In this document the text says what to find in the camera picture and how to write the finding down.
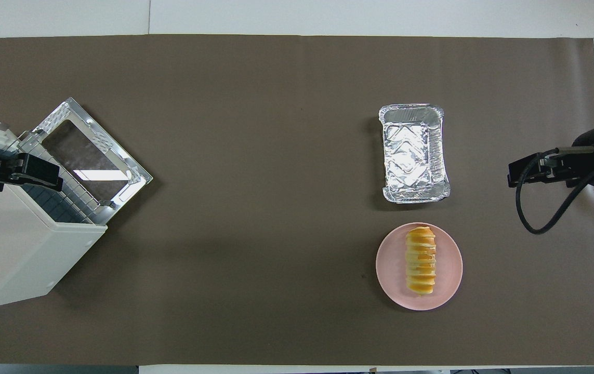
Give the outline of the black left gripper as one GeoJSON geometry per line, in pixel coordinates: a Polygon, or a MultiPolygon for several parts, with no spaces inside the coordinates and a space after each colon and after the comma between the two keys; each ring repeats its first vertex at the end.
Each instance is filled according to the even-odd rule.
{"type": "Polygon", "coordinates": [[[61,168],[40,157],[19,152],[9,158],[0,158],[0,192],[5,182],[40,185],[46,189],[62,191],[61,168]]]}

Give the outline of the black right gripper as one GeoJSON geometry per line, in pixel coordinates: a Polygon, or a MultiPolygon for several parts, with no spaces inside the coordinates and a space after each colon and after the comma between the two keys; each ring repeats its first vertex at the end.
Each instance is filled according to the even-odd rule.
{"type": "Polygon", "coordinates": [[[594,169],[594,147],[558,147],[532,154],[508,164],[508,187],[515,189],[523,174],[524,183],[535,183],[546,175],[546,182],[566,181],[568,189],[578,185],[594,187],[594,177],[587,176],[594,169]]]}

